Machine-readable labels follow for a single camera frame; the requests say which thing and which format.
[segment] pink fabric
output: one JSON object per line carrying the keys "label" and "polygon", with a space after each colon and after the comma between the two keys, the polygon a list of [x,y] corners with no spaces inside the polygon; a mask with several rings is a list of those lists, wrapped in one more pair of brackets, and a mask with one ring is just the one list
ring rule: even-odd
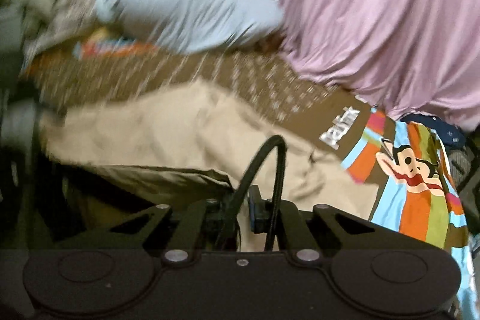
{"label": "pink fabric", "polygon": [[284,55],[398,119],[480,123],[480,0],[282,0]]}

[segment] beige fabric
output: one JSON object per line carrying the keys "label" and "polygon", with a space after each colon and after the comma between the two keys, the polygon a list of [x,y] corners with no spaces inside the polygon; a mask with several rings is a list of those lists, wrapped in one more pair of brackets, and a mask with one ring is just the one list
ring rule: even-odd
{"label": "beige fabric", "polygon": [[[258,148],[274,134],[282,135],[289,148],[284,199],[296,203],[301,210],[327,203],[356,216],[369,217],[376,185],[354,183],[333,154],[272,126],[232,93],[200,80],[126,103],[71,109],[65,124],[45,127],[43,137],[50,157],[63,163],[88,165],[132,190],[143,180],[151,186],[152,180],[142,176],[140,169],[119,166],[190,168],[203,172],[213,169],[219,173],[219,186],[228,182],[221,175],[226,173],[236,187]],[[276,154],[272,153],[255,180],[263,198],[272,195],[275,167]],[[242,221],[246,224],[242,229],[248,230],[245,215]],[[246,240],[244,233],[242,249],[261,250]]]}

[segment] screw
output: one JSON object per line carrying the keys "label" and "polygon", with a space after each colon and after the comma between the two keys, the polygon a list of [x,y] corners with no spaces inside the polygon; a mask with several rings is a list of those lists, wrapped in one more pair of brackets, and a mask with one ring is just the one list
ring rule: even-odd
{"label": "screw", "polygon": [[239,259],[239,260],[237,260],[237,264],[239,266],[248,266],[249,262],[246,259]]}
{"label": "screw", "polygon": [[188,259],[188,252],[183,250],[169,250],[164,256],[165,259],[170,262],[183,262]]}
{"label": "screw", "polygon": [[315,250],[300,250],[297,252],[297,258],[304,262],[313,262],[320,259],[320,253]]}

